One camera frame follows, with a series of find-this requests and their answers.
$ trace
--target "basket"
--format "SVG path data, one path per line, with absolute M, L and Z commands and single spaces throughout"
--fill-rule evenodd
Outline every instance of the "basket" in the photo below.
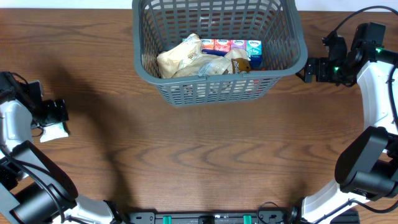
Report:
M 300 71 L 308 52 L 294 0 L 134 0 L 134 66 L 172 105 L 253 100 Z M 204 39 L 261 40 L 265 71 L 160 78 L 156 57 L 191 33 Z

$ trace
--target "wooden table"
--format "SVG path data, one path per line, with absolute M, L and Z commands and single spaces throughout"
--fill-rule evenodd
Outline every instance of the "wooden table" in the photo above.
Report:
M 300 13 L 309 56 L 326 56 L 321 38 L 348 14 Z M 385 46 L 398 50 L 396 17 L 375 12 L 341 28 L 348 46 L 369 21 L 386 24 Z M 1 70 L 39 79 L 46 98 L 66 99 L 72 135 L 35 142 L 81 194 L 131 211 L 288 207 L 327 184 L 362 133 L 358 86 L 295 76 L 256 101 L 174 108 L 136 74 L 131 32 L 130 10 L 0 10 Z M 398 221 L 398 212 L 358 210 L 362 223 Z

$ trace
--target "brown label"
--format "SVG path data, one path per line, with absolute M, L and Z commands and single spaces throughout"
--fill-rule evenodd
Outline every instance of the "brown label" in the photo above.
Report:
M 232 58 L 232 68 L 233 73 L 241 73 L 241 72 L 248 72 L 250 71 L 250 64 L 249 61 L 243 58 Z

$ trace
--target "laundry basket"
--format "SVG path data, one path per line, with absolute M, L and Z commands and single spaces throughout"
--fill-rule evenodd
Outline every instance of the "laundry basket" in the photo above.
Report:
M 172 105 L 253 100 L 307 61 L 294 0 L 133 0 L 134 66 Z M 264 71 L 162 79 L 156 57 L 191 33 L 204 39 L 261 40 Z

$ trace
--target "white background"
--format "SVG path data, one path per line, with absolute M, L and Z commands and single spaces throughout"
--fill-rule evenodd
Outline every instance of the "white background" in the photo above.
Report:
M 131 9 L 131 3 L 132 0 L 0 0 L 0 7 Z M 296 0 L 297 9 L 300 11 L 357 11 L 374 5 L 398 9 L 398 0 Z

